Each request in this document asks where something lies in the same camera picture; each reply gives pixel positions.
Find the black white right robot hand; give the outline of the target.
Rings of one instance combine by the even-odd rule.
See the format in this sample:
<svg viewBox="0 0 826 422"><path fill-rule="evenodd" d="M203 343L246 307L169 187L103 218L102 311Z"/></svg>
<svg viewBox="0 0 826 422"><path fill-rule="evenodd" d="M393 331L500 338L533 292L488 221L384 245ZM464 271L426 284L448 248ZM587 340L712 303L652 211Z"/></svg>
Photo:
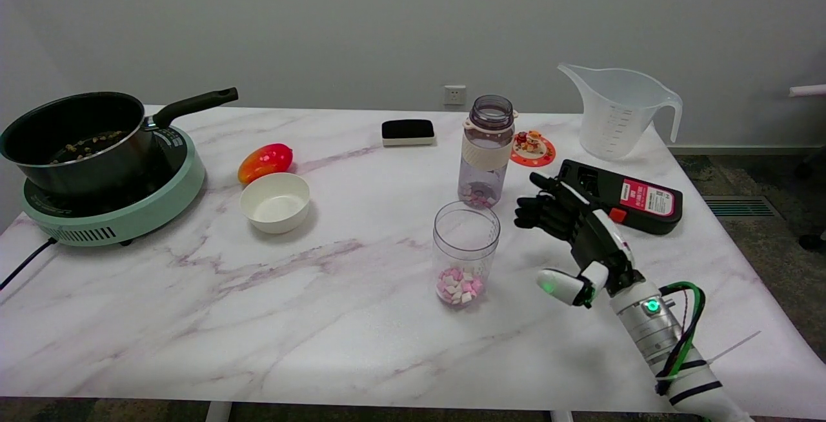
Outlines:
<svg viewBox="0 0 826 422"><path fill-rule="evenodd" d="M514 225L566 242L580 269L575 276L541 270L537 284L545 293L566 305L589 308L602 290L615 296L646 281L618 226L593 199L543 173L532 172L529 181L539 193L517 199Z"/></svg>

